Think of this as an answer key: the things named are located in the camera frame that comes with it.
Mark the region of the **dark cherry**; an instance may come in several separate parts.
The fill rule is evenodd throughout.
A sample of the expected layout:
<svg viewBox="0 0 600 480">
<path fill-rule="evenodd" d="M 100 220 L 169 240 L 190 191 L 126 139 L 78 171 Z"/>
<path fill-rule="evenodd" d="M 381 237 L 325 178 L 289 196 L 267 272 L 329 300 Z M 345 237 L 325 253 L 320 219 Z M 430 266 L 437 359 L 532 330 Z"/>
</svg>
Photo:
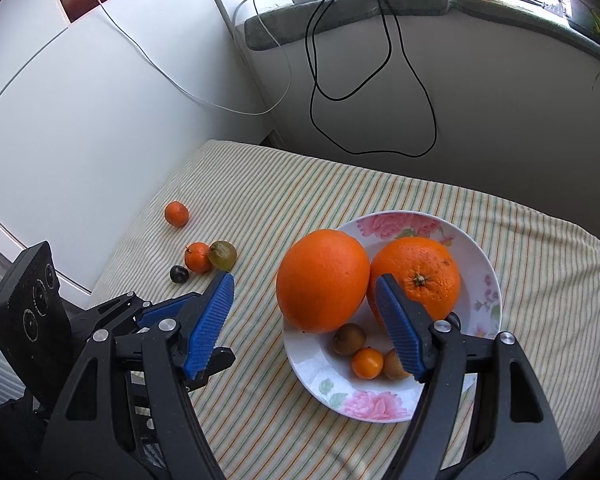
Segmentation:
<svg viewBox="0 0 600 480">
<path fill-rule="evenodd" d="M 169 276 L 174 284 L 184 284 L 189 279 L 189 270 L 185 266 L 172 266 Z"/>
</svg>

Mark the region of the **small tangerine with stem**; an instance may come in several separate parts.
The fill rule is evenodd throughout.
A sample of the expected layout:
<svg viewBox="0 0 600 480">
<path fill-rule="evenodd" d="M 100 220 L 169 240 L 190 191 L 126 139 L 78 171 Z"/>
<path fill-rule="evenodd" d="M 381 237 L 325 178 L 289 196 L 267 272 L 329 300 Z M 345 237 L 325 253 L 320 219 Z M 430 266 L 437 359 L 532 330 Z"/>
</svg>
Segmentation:
<svg viewBox="0 0 600 480">
<path fill-rule="evenodd" d="M 212 269 L 209 259 L 210 247 L 203 242 L 189 244 L 185 248 L 184 263 L 189 271 L 196 274 L 205 274 Z"/>
</svg>

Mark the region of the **green grape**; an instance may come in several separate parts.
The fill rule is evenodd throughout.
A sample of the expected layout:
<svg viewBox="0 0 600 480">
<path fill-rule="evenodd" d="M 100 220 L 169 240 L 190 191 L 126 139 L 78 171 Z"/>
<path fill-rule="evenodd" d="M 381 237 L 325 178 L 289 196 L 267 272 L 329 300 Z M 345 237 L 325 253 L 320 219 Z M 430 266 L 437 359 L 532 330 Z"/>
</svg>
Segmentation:
<svg viewBox="0 0 600 480">
<path fill-rule="evenodd" d="M 209 246 L 208 259 L 215 269 L 230 272 L 237 261 L 237 250 L 226 240 L 216 240 Z"/>
</svg>

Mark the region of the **large smooth orange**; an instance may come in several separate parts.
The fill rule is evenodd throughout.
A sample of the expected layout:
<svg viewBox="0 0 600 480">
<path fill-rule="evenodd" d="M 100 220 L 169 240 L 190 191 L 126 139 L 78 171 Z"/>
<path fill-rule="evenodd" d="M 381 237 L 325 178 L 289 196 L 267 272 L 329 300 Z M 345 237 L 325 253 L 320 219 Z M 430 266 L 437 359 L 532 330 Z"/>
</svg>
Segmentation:
<svg viewBox="0 0 600 480">
<path fill-rule="evenodd" d="M 311 334 L 336 330 L 358 310 L 370 279 L 370 260 L 354 237 L 337 230 L 306 234 L 284 255 L 276 298 L 285 320 Z"/>
</svg>

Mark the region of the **brown longan fruit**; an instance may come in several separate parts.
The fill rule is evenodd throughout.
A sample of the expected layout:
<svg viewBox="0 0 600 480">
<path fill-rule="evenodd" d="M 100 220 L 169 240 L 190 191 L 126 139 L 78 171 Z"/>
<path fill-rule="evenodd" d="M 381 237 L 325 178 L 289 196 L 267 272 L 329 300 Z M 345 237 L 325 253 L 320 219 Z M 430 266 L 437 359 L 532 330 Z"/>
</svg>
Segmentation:
<svg viewBox="0 0 600 480">
<path fill-rule="evenodd" d="M 332 350 L 338 356 L 352 356 L 361 350 L 366 343 L 366 333 L 361 326 L 347 323 L 340 326 L 332 336 Z"/>
</svg>

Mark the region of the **small orange kumquat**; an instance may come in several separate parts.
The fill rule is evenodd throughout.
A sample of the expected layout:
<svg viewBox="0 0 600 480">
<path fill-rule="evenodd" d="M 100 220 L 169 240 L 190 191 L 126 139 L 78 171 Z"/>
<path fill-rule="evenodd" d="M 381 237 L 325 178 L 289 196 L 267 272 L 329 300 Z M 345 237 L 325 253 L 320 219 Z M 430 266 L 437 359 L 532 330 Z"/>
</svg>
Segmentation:
<svg viewBox="0 0 600 480">
<path fill-rule="evenodd" d="M 357 378 L 372 380 L 381 374 L 384 361 L 384 355 L 378 350 L 362 348 L 352 356 L 350 367 Z"/>
</svg>

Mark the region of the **large orange with stem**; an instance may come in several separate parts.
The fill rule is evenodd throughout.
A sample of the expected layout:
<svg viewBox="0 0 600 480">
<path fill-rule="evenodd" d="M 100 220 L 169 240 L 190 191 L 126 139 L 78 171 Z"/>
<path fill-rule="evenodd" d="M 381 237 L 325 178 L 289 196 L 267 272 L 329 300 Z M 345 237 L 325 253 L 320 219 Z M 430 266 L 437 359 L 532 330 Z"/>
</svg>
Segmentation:
<svg viewBox="0 0 600 480">
<path fill-rule="evenodd" d="M 448 248 L 425 237 L 397 238 L 370 263 L 366 297 L 381 328 L 385 326 L 377 307 L 375 284 L 385 274 L 391 274 L 407 298 L 421 304 L 434 321 L 450 314 L 460 298 L 462 278 Z"/>
</svg>

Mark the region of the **striped tablecloth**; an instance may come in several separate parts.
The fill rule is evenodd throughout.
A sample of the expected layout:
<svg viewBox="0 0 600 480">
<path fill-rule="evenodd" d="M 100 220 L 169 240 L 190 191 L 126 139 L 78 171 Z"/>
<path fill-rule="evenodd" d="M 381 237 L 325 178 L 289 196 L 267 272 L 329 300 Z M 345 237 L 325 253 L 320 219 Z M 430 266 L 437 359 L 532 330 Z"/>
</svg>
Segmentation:
<svg viewBox="0 0 600 480">
<path fill-rule="evenodd" d="M 168 203 L 186 226 L 164 218 Z M 236 360 L 193 404 L 231 479 L 378 479 L 405 426 L 366 424 L 300 385 L 283 348 L 276 272 L 304 234 L 382 210 L 434 214 L 468 233 L 494 266 L 503 326 L 520 341 L 557 422 L 568 463 L 600 432 L 600 240 L 580 226 L 477 191 L 290 154 L 210 141 L 147 203 L 93 286 L 91 304 L 135 292 L 181 295 L 170 281 L 193 242 L 238 251 L 235 303 L 222 341 Z"/>
</svg>

